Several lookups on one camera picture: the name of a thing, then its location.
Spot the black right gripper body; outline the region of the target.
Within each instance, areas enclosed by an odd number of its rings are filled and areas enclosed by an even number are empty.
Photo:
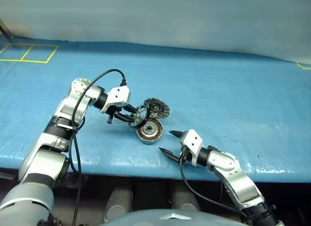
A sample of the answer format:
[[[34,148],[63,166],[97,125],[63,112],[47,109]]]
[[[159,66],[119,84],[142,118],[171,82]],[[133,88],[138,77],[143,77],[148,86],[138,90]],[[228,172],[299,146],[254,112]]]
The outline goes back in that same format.
[[[182,145],[180,152],[180,160],[185,161],[188,159],[187,156],[189,154],[189,148],[187,147],[187,145],[184,144],[184,136],[181,136],[180,144]]]

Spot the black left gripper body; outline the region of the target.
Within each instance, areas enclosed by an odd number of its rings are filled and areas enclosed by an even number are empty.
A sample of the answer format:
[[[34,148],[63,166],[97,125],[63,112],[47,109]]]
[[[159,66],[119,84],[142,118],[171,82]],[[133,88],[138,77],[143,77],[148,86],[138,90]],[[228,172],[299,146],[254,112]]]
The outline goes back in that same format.
[[[116,107],[115,105],[110,106],[105,112],[109,116],[107,123],[111,124],[113,119],[115,118],[115,112],[120,112],[121,110],[121,107]]]

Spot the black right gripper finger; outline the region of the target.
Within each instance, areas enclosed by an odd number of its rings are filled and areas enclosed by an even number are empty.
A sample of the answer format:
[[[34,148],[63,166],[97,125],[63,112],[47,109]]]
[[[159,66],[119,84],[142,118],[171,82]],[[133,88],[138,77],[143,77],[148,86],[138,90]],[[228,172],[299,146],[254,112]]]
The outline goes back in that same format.
[[[171,130],[169,131],[170,134],[173,136],[177,137],[178,139],[182,139],[184,137],[184,131],[176,131],[176,130]]]
[[[159,150],[169,159],[173,160],[174,162],[179,162],[180,158],[175,156],[171,151],[164,149],[164,148],[160,148]]]

